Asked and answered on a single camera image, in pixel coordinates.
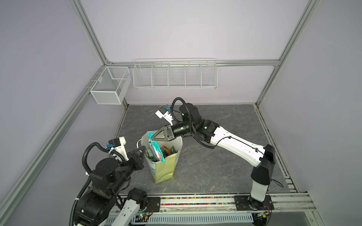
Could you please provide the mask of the teal Fox's mint bag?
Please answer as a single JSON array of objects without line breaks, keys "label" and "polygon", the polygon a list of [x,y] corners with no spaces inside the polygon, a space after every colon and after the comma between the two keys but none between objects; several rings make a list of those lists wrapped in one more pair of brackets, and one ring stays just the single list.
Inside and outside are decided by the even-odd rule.
[{"label": "teal Fox's mint bag", "polygon": [[148,141],[149,141],[149,145],[150,145],[150,149],[151,149],[151,152],[152,154],[154,155],[155,157],[155,160],[157,162],[161,161],[161,162],[164,162],[165,161],[165,158],[163,157],[163,153],[160,149],[160,146],[159,144],[156,142],[156,141],[153,141],[151,139],[151,136],[153,135],[154,133],[152,131],[150,131],[148,133]]}]

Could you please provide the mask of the purple M&M's packet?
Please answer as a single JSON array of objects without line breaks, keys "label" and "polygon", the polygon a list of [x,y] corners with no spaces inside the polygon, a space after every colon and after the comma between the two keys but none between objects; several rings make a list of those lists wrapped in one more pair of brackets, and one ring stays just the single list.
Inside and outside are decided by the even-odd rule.
[{"label": "purple M&M's packet", "polygon": [[164,158],[172,155],[172,152],[171,152],[167,147],[162,146],[160,149],[161,149],[161,151],[162,151],[162,153],[163,153],[163,157],[164,157]]}]

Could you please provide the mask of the paper bag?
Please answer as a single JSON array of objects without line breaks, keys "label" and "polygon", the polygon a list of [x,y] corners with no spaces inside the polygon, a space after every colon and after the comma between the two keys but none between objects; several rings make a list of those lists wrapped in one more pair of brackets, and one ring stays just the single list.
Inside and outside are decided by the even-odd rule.
[{"label": "paper bag", "polygon": [[156,131],[147,131],[140,139],[141,146],[146,147],[146,161],[154,179],[154,183],[158,184],[171,180],[174,176],[176,165],[178,163],[180,153],[183,147],[183,139],[181,137],[172,141],[158,141],[157,144],[160,148],[165,147],[168,151],[172,152],[171,155],[165,156],[164,161],[157,159],[155,150],[150,143],[151,135]]}]

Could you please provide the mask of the yellow green Fox's bag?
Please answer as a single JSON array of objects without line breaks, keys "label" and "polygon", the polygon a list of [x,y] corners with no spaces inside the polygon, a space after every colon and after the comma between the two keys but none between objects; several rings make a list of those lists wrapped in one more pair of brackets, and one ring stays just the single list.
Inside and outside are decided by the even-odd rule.
[{"label": "yellow green Fox's bag", "polygon": [[155,157],[150,150],[146,150],[145,155],[151,162],[155,161]]}]

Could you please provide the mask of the green snack bag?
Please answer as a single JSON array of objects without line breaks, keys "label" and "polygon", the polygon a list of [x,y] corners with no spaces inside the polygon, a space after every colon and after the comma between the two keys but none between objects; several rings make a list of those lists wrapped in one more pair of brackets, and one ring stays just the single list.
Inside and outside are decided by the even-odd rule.
[{"label": "green snack bag", "polygon": [[175,154],[175,153],[178,152],[178,150],[177,150],[174,146],[172,146],[171,149],[170,149],[170,152],[171,152],[172,154]]}]

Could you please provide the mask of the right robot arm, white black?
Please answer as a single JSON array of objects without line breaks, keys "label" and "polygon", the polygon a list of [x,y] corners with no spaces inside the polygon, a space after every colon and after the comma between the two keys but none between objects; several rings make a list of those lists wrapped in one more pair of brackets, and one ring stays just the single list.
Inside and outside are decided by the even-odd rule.
[{"label": "right robot arm, white black", "polygon": [[276,164],[273,146],[257,145],[232,134],[218,123],[202,118],[196,106],[180,97],[175,98],[170,106],[160,107],[156,116],[168,124],[150,137],[152,145],[191,136],[206,148],[221,147],[230,151],[253,166],[252,188],[245,207],[253,211],[272,209],[265,201]]}]

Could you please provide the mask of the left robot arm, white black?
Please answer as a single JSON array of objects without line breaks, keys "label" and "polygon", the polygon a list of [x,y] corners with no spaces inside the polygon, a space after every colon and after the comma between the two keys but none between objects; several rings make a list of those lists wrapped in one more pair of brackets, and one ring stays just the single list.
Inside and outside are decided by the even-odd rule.
[{"label": "left robot arm, white black", "polygon": [[[95,169],[90,169],[87,158],[93,147],[114,153],[120,159],[108,157],[101,160]],[[147,192],[134,188],[124,199],[119,193],[123,191],[124,184],[130,184],[131,175],[144,168],[146,150],[145,146],[141,146],[133,150],[129,160],[126,160],[113,147],[103,148],[98,142],[88,145],[82,156],[88,179],[74,200],[69,225],[98,226],[117,205],[121,210],[123,225],[127,226],[139,210],[144,210],[147,207]]]}]

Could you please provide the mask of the white mesh basket, small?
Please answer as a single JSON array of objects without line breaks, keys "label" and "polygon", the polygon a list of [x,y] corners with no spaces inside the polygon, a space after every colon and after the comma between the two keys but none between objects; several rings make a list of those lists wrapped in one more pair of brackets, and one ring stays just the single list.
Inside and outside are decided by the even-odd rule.
[{"label": "white mesh basket, small", "polygon": [[99,105],[122,105],[132,78],[128,67],[105,67],[90,93]]}]

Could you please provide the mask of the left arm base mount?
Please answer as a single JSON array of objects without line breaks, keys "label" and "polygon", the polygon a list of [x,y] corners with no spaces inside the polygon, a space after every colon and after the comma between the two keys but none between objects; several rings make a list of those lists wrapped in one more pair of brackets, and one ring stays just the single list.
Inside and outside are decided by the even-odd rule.
[{"label": "left arm base mount", "polygon": [[159,196],[148,197],[145,206],[141,206],[139,212],[160,212],[161,198]]}]

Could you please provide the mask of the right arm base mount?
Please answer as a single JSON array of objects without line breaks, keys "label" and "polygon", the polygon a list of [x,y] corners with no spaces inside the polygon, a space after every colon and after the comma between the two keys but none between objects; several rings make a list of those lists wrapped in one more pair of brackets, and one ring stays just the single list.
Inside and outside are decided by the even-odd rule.
[{"label": "right arm base mount", "polygon": [[266,195],[263,202],[253,199],[250,195],[234,196],[238,211],[273,211],[274,205],[270,195]]}]

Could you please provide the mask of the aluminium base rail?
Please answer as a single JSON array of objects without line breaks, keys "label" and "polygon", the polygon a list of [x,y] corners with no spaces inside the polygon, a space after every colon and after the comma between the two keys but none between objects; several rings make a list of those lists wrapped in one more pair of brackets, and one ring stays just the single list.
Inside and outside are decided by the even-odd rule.
[{"label": "aluminium base rail", "polygon": [[[161,198],[160,212],[156,214],[189,214],[189,213],[237,213],[237,212],[263,212],[238,211],[234,196],[249,194],[168,194],[148,195]],[[277,212],[310,212],[317,211],[311,197],[307,193],[271,193],[274,210]]]}]

